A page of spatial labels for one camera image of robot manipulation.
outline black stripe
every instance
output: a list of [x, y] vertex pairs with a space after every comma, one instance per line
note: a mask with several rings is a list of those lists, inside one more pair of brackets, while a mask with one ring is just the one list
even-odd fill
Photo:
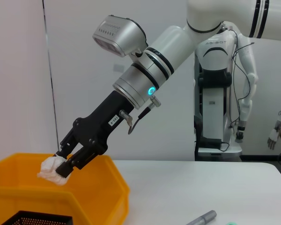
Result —
[[261, 20], [261, 25], [259, 28], [257, 38], [261, 38], [264, 27], [266, 26], [266, 18], [267, 18], [269, 5], [270, 5], [270, 0], [266, 0], [264, 10], [263, 10], [262, 20]]
[[201, 34], [206, 34], [206, 33], [210, 33], [210, 32], [212, 32], [212, 31], [216, 30], [217, 28], [219, 28], [219, 26], [222, 24], [222, 22], [220, 22], [220, 24], [217, 25], [215, 28], [213, 28], [213, 29], [211, 29], [211, 30], [204, 30], [204, 31], [203, 31], [203, 30], [196, 30], [195, 28], [193, 28], [193, 27], [188, 23], [188, 21], [187, 21], [187, 24], [188, 24], [189, 28], [192, 29], [193, 31], [195, 31], [195, 32], [197, 32], [197, 33], [201, 33]]
[[161, 70], [166, 80], [168, 80], [169, 75], [166, 69], [150, 54], [146, 53], [146, 55], [154, 62], [155, 65]]
[[222, 51], [222, 52], [225, 52], [226, 55], [228, 55], [228, 53], [225, 51], [225, 49], [223, 49], [223, 48], [221, 48], [221, 47], [214, 47], [214, 48], [209, 48], [209, 49], [207, 50], [207, 52], [205, 52], [205, 54], [203, 55], [203, 57], [204, 57], [208, 52], [215, 51], [215, 50], [220, 50], [220, 51]]
[[153, 52], [155, 55], [157, 55], [162, 61], [164, 61], [164, 63], [167, 65], [167, 67], [170, 69], [170, 73], [173, 74], [174, 73], [174, 68], [172, 67], [172, 65], [170, 64], [170, 62], [156, 49], [154, 48], [147, 48], [147, 50], [149, 50], [150, 52]]
[[135, 67], [139, 71], [141, 71], [152, 82], [152, 84], [156, 87], [156, 90], [159, 89], [159, 85], [156, 82], [156, 80], [154, 79], [154, 77], [152, 77], [152, 75], [144, 67], [142, 67], [141, 65], [139, 65], [139, 64], [137, 64], [135, 62], [133, 64], [131, 64], [131, 66]]
[[253, 21], [252, 21], [252, 27], [251, 27], [249, 38], [252, 38], [254, 36], [257, 21], [258, 21], [259, 10], [260, 10], [260, 0], [256, 0], [255, 12], [254, 12], [254, 17], [253, 17]]

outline yellow crate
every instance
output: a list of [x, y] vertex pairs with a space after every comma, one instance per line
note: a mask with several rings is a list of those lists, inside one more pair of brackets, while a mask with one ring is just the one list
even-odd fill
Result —
[[68, 183], [37, 177], [48, 154], [15, 154], [0, 161], [0, 225], [20, 210], [72, 216], [74, 225], [120, 225], [129, 188], [109, 156], [98, 156]]

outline table surface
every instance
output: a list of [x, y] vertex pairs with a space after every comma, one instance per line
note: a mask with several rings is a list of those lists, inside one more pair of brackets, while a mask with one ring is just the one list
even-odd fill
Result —
[[114, 161], [130, 187], [125, 225], [281, 224], [281, 174], [270, 164]]

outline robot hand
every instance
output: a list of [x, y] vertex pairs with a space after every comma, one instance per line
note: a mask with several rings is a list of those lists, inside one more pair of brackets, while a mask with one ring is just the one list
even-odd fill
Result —
[[57, 185], [65, 185], [70, 175], [64, 178], [55, 171], [63, 162], [66, 162], [66, 159], [60, 156], [47, 158], [44, 162], [42, 162], [41, 172], [38, 173], [37, 176], [49, 180]]
[[267, 145], [270, 149], [274, 150], [275, 144], [277, 143], [279, 137], [281, 138], [281, 130], [272, 129], [267, 140]]

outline black mesh basket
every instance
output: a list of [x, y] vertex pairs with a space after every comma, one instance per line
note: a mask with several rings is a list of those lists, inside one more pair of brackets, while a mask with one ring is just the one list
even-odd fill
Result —
[[72, 217], [19, 211], [2, 225], [73, 225]]

